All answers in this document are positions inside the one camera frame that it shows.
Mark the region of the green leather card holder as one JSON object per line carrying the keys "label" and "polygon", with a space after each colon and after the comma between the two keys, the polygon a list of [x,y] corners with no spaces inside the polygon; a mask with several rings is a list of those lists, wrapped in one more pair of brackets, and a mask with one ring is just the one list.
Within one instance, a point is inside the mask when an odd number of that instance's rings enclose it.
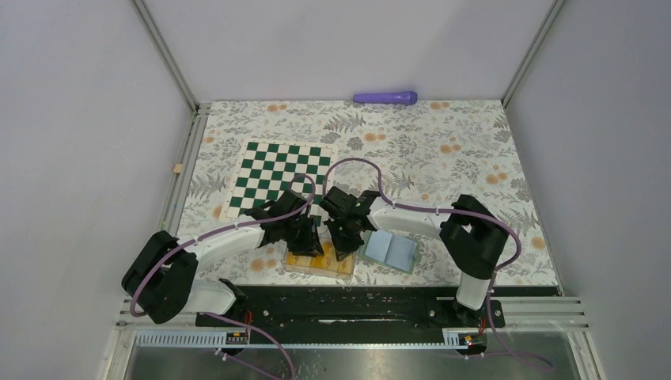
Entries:
{"label": "green leather card holder", "polygon": [[385,230],[367,231],[358,256],[407,274],[413,273],[421,261],[417,242]]}

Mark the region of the clear plastic card box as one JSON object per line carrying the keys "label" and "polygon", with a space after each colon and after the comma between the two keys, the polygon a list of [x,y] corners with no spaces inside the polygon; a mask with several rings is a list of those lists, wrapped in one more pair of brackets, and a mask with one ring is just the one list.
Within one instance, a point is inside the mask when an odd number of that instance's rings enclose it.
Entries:
{"label": "clear plastic card box", "polygon": [[297,256],[287,250],[282,259],[285,270],[333,279],[350,279],[354,274],[356,261],[354,254],[338,260],[335,246],[330,238],[322,237],[320,243],[324,251],[323,255]]}

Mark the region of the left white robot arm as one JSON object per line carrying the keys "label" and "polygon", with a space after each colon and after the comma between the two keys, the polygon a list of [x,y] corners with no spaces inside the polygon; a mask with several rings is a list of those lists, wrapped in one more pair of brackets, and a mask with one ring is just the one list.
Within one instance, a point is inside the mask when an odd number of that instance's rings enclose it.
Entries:
{"label": "left white robot arm", "polygon": [[131,296],[130,312],[164,324],[182,312],[214,313],[226,325],[245,317],[233,285],[197,279],[198,272],[265,245],[296,241],[307,219],[310,197],[286,190],[277,200],[248,209],[230,224],[180,240],[165,230],[153,234],[121,280]]}

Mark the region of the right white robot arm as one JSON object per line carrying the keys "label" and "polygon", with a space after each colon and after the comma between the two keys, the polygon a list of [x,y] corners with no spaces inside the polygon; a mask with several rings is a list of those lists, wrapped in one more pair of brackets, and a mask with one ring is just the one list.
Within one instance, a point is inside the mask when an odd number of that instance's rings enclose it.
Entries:
{"label": "right white robot arm", "polygon": [[422,207],[393,202],[378,191],[354,196],[332,187],[320,207],[328,214],[324,224],[335,250],[345,257],[364,245],[367,231],[403,231],[442,241],[461,270],[455,318],[473,326],[484,317],[495,267],[512,232],[475,197],[460,195],[451,208]]}

